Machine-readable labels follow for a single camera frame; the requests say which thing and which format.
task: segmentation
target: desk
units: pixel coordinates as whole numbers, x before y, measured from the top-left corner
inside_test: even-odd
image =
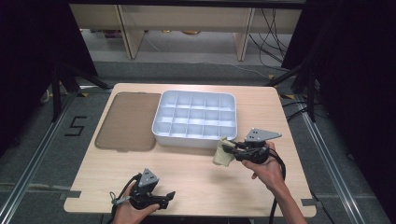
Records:
[[[79,198],[68,198],[64,209],[72,213],[110,213],[109,192],[117,195],[137,173],[149,168],[160,178],[156,195],[175,191],[176,196],[165,210],[155,216],[268,217],[272,193],[239,161],[229,167],[212,163],[215,149],[165,147],[156,144],[146,152],[118,152],[99,149],[94,140],[106,113],[118,92],[154,92],[167,90],[228,92],[236,99],[238,135],[243,141],[252,127],[282,133],[273,141],[287,168],[287,185],[305,217],[316,213],[315,206],[303,206],[302,199],[311,199],[304,171],[277,92],[271,87],[199,86],[170,84],[118,84],[111,93],[103,115],[93,134],[85,158],[79,168],[73,191]],[[276,209],[276,216],[281,216]]]

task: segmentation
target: wooden table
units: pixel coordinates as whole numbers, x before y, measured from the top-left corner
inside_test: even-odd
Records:
[[[128,180],[149,168],[160,181],[153,191],[165,195],[175,191],[175,199],[155,216],[268,217],[274,196],[260,180],[252,180],[252,172],[241,162],[229,167],[212,163],[215,150],[207,148],[165,147],[156,144],[150,151],[100,149],[94,140],[101,129],[114,96],[121,91],[156,92],[216,91],[228,92],[236,99],[237,131],[235,141],[244,141],[251,128],[282,133],[274,139],[276,149],[286,164],[286,183],[305,217],[316,213],[315,206],[303,206],[302,199],[311,199],[304,171],[299,160],[277,92],[270,87],[205,86],[170,84],[118,84],[111,93],[105,110],[79,168],[73,191],[79,198],[67,198],[64,209],[72,213],[110,213],[109,192],[117,195]],[[276,209],[276,216],[282,216]]]

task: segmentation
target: white plastic box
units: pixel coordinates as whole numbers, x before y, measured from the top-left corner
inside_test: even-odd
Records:
[[[235,97],[229,93],[165,91],[152,124],[164,146],[217,148],[237,134]]]

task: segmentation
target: gray carpet floor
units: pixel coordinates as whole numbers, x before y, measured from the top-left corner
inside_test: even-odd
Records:
[[[268,82],[269,75],[279,77],[283,74],[282,71],[255,65],[235,67],[207,63],[96,62],[95,66],[99,78],[110,85],[133,82],[263,86]],[[280,95],[291,94],[292,81],[293,78],[290,78],[277,86]],[[78,83],[91,85],[83,79],[78,79]],[[108,92],[90,91],[86,97],[77,97],[73,101],[11,223],[105,223],[108,220],[108,215],[102,217],[102,215],[95,214],[69,214],[63,210],[63,196],[73,183],[108,96]],[[295,100],[281,97],[280,101],[282,105],[285,105]],[[286,117],[298,110],[300,110],[298,105],[284,106]],[[376,197],[361,175],[359,167],[347,157],[348,150],[333,126],[331,116],[327,114],[325,106],[316,105],[315,112],[321,134],[366,222],[389,223]],[[77,131],[69,128],[75,116],[86,117],[79,119],[77,123],[77,125],[84,126],[83,132],[80,136],[65,136],[67,133]],[[12,185],[19,180],[50,126],[51,118],[52,102],[38,106],[19,137],[20,143],[9,148],[0,159],[0,204],[4,203]],[[291,119],[289,126],[309,187],[335,223],[351,223],[302,116],[298,115]],[[267,223],[267,221],[266,218],[254,219],[255,223]],[[308,222],[331,223],[321,206],[318,206],[317,214],[309,218]],[[285,221],[280,217],[276,218],[275,223],[285,223]]]

